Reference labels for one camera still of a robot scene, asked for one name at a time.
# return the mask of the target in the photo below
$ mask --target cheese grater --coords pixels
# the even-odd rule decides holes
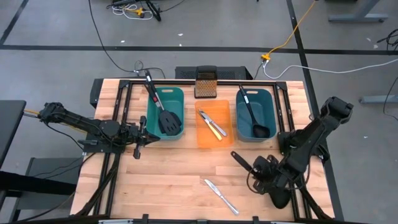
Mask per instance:
[[[195,98],[217,97],[217,67],[197,66],[195,80]]]

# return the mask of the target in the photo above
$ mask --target wooden table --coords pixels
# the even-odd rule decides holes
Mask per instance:
[[[95,118],[112,118],[118,84],[118,79],[104,80]],[[142,218],[142,214],[147,213],[150,219],[252,220],[253,216],[258,216],[260,220],[293,220],[290,204],[282,210],[277,209],[268,195],[254,194],[247,188],[247,171],[230,155],[234,150],[249,163],[260,155],[266,157],[273,154],[278,159],[282,158],[276,137],[262,143],[238,141],[235,122],[235,97],[238,86],[218,86],[217,89],[217,100],[229,100],[234,128],[234,144],[229,148],[219,149],[197,148],[194,86],[178,87],[185,94],[185,129],[182,138],[172,142],[159,141],[142,148],[139,160],[132,157],[133,147],[126,148],[119,165],[111,218]],[[264,88],[274,96],[271,87],[247,87]],[[310,110],[303,83],[287,82],[287,88],[295,128],[304,128],[310,122],[308,118]],[[147,99],[146,89],[142,85],[134,85],[128,122],[138,122],[141,115],[146,115]],[[285,129],[288,131],[289,125],[282,95],[280,102]],[[79,211],[96,190],[103,156],[97,153],[81,169],[71,214]],[[233,215],[225,203],[204,183],[204,179],[211,180],[221,190],[240,211],[239,216]],[[323,211],[333,217],[333,207],[322,162],[316,157],[312,157],[311,160],[311,174],[307,188]],[[105,192],[100,213],[104,212],[106,194]],[[297,198],[301,217],[304,217],[299,191]]]

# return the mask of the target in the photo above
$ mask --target orange tray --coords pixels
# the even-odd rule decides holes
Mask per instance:
[[[222,140],[219,141],[205,120],[200,116],[198,110],[203,110],[227,136],[221,134]],[[195,103],[195,114],[197,122],[197,143],[199,148],[228,147],[234,143],[232,131],[231,113],[229,111],[228,100],[207,100]]]

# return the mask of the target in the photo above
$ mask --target floor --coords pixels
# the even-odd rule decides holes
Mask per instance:
[[[0,45],[0,99],[26,100],[27,108],[40,110],[45,102],[62,102],[69,110],[93,116],[89,105],[94,78],[126,77],[98,47],[87,1],[81,0],[2,0],[0,32],[9,27],[22,2],[27,2],[4,45]],[[259,47],[273,48],[290,35],[292,23],[286,1],[255,2],[239,0],[186,0],[156,20],[135,21],[112,14],[110,0],[92,0],[93,14],[104,45],[120,47],[109,54],[125,69],[133,69],[141,60],[145,67],[160,67],[167,78],[174,77],[176,66],[241,66],[256,73],[260,63]],[[163,9],[179,0],[156,1]],[[312,1],[293,0],[300,19]],[[338,24],[327,20],[328,14],[353,12],[364,4],[318,1],[300,26],[304,49],[320,49],[306,54],[310,67],[326,70],[351,70],[395,59],[385,53],[385,43],[376,43],[398,22],[398,2],[381,1],[372,12],[388,13],[384,23]],[[84,46],[91,50],[81,50]],[[174,51],[129,50],[130,46],[172,47]],[[182,51],[179,47],[214,47],[208,51]],[[244,47],[233,52],[217,47]],[[267,66],[277,76],[289,65],[301,65],[295,37],[285,52],[272,54]],[[343,54],[332,50],[343,50]],[[330,96],[354,104],[351,121],[328,138],[332,166],[346,221],[395,223],[398,195],[398,123],[383,115],[382,105],[361,105],[363,95],[385,95],[398,76],[397,64],[360,72],[336,75],[310,72],[318,106]],[[161,74],[153,72],[154,77]],[[266,80],[260,73],[258,80]],[[289,70],[281,80],[305,80],[299,68]],[[387,112],[398,116],[394,105]],[[67,130],[74,138],[82,134]],[[46,128],[36,120],[23,118],[2,170],[24,174],[31,157],[79,157],[81,150],[71,140]],[[8,220],[13,200],[7,199],[0,222]],[[21,215],[29,217],[37,212]],[[68,214],[68,206],[48,217]]]

